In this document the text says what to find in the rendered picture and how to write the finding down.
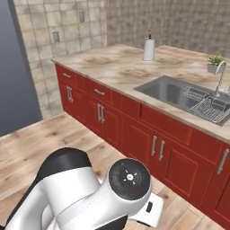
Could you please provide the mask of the red cupboard door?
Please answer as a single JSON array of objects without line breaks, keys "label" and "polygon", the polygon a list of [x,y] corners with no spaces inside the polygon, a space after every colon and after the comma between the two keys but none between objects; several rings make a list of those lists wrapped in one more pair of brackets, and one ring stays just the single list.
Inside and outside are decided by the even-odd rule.
[{"label": "red cupboard door", "polygon": [[[164,140],[163,159],[159,161],[161,141]],[[156,171],[166,185],[196,207],[201,205],[213,165],[171,139],[161,137]]]},{"label": "red cupboard door", "polygon": [[68,114],[72,114],[72,103],[67,98],[66,83],[59,83],[60,96],[62,101],[63,110]]},{"label": "red cupboard door", "polygon": [[74,117],[85,124],[87,122],[87,103],[84,92],[76,88],[72,91]]},{"label": "red cupboard door", "polygon": [[122,125],[122,151],[128,157],[133,157],[143,163],[149,172],[155,174],[155,155],[157,143],[155,143],[155,155],[151,156],[153,136],[159,137],[159,134],[148,126],[125,117]]},{"label": "red cupboard door", "polygon": [[102,133],[102,126],[101,122],[98,121],[97,103],[93,97],[88,99],[88,119],[90,129],[97,135],[100,135]]},{"label": "red cupboard door", "polygon": [[111,106],[106,104],[102,105],[104,107],[104,118],[105,121],[103,125],[103,135],[105,140],[117,149],[121,147],[121,124],[122,116],[121,113]]},{"label": "red cupboard door", "polygon": [[230,150],[230,145],[224,145],[217,160],[201,210],[225,230],[230,230],[230,153],[226,158],[223,171],[217,174],[218,166],[227,148]]}]

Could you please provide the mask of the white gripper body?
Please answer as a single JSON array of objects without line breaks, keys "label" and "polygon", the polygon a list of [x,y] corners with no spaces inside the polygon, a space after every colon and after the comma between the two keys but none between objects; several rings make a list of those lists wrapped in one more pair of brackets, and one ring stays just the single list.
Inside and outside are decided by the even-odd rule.
[{"label": "white gripper body", "polygon": [[137,221],[140,224],[157,227],[164,209],[164,200],[152,193],[147,203],[129,220]]}]

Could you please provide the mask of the white paper towel roll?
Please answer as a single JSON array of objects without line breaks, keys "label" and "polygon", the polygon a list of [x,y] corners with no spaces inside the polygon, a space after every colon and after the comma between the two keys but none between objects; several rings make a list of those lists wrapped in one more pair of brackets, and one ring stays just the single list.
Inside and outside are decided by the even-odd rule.
[{"label": "white paper towel roll", "polygon": [[154,59],[155,59],[155,39],[152,37],[152,32],[148,31],[148,35],[144,43],[143,60],[152,61]]}]

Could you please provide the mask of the red drawer front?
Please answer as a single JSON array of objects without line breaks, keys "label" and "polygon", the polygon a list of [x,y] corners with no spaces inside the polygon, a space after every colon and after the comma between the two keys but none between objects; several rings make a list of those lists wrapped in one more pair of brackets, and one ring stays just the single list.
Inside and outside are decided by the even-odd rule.
[{"label": "red drawer front", "polygon": [[[60,65],[56,65],[56,70],[57,70],[57,77],[60,80],[67,82],[70,85],[74,85],[75,87],[82,89],[84,91],[87,89],[87,86],[86,86],[87,81],[82,75],[79,75],[78,73],[72,70],[69,70],[68,68],[64,66],[60,66]],[[64,73],[71,75],[71,78],[65,77],[63,75]]]},{"label": "red drawer front", "polygon": [[[101,92],[105,92],[105,95],[99,95],[98,93],[94,91],[94,89],[98,89]],[[104,102],[111,103],[111,90],[102,84],[98,84],[94,81],[91,81],[90,82],[90,94],[100,100],[103,100]]]}]

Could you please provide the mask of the silver tap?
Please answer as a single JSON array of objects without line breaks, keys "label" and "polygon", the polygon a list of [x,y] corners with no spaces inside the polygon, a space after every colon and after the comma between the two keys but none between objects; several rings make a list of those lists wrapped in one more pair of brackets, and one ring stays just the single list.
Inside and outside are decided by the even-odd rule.
[{"label": "silver tap", "polygon": [[221,94],[226,94],[226,95],[229,95],[230,94],[230,86],[228,87],[227,90],[224,90],[222,88],[222,82],[223,82],[223,79],[224,79],[224,73],[225,73],[225,70],[226,70],[226,62],[223,60],[219,63],[219,65],[217,66],[217,70],[215,72],[215,75],[217,75],[219,69],[222,68],[222,72],[221,72],[221,76],[220,76],[220,79],[219,79],[219,82],[218,82],[218,85],[216,87],[216,90],[215,90],[215,96],[216,97],[219,97]]}]

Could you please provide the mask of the green plant in grey pot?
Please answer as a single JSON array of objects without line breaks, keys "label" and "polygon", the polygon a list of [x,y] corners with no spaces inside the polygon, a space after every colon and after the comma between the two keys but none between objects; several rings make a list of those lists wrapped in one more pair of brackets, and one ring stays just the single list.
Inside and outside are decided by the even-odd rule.
[{"label": "green plant in grey pot", "polygon": [[214,75],[220,74],[224,66],[219,66],[226,59],[220,55],[210,55],[208,57],[208,72]]}]

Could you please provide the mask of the red fixed front panel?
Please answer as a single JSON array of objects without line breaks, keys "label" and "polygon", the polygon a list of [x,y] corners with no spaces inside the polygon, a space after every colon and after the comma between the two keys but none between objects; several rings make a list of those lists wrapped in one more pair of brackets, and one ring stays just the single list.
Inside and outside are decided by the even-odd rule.
[{"label": "red fixed front panel", "polygon": [[193,129],[177,119],[164,115],[163,113],[145,105],[141,106],[140,119],[158,129],[161,129],[164,133],[179,139],[187,145],[190,143]]},{"label": "red fixed front panel", "polygon": [[131,118],[138,118],[140,112],[140,103],[129,98],[126,95],[113,91],[111,93],[113,106],[119,111],[129,115]]}]

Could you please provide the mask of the steel sink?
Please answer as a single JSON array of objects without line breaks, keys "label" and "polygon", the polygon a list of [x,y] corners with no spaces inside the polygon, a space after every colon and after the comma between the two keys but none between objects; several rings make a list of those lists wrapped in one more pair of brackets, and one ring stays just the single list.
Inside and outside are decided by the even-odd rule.
[{"label": "steel sink", "polygon": [[183,88],[185,86],[191,86],[214,93],[213,90],[210,90],[208,88],[204,88],[196,84],[187,83],[185,81],[175,79],[167,75],[160,76],[159,78],[151,82],[137,86],[135,90],[152,98],[155,98],[158,101],[165,102],[180,110],[188,112],[191,100],[182,95]]}]

